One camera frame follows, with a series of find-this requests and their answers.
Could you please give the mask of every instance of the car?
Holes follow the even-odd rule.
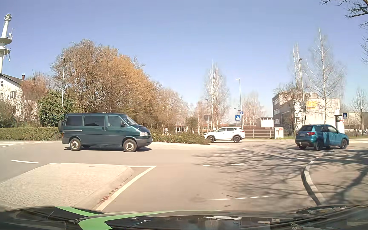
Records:
[[[152,142],[150,130],[137,124],[124,113],[68,113],[58,123],[62,143],[77,151],[81,147],[123,147],[135,152]]]
[[[349,137],[328,124],[309,124],[303,125],[296,132],[295,143],[299,149],[313,147],[315,150],[321,150],[323,147],[332,146],[345,149],[349,145]]]
[[[233,140],[234,142],[239,142],[245,138],[245,131],[239,127],[228,126],[219,128],[214,132],[204,133],[204,137],[210,142],[216,140]]]

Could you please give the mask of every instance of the lamp post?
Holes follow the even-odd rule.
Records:
[[[242,111],[242,98],[241,98],[241,78],[235,78],[239,81],[239,103]],[[244,116],[241,115],[241,129],[244,129]]]
[[[63,60],[63,73],[62,73],[62,107],[63,107],[63,88],[65,87],[65,58],[61,58]]]
[[[300,72],[300,83],[302,85],[302,125],[305,124],[305,118],[306,118],[306,109],[305,109],[305,92],[303,91],[303,77],[302,77],[302,65],[300,64],[300,61],[303,60],[303,58],[299,58],[299,72]]]

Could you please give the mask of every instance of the car hood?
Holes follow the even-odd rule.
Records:
[[[222,229],[240,229],[276,225],[316,227],[329,219],[347,221],[353,213],[368,206],[315,206],[289,212],[223,211],[223,210],[168,210],[155,212],[104,213],[68,206],[28,207],[0,211],[0,229],[191,229],[194,226],[216,224]]]

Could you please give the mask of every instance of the van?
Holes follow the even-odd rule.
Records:
[[[58,123],[62,144],[78,151],[91,146],[123,147],[126,152],[148,146],[150,130],[123,113],[68,113]]]

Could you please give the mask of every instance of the shrub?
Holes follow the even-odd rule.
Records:
[[[58,128],[0,128],[0,140],[59,140]]]

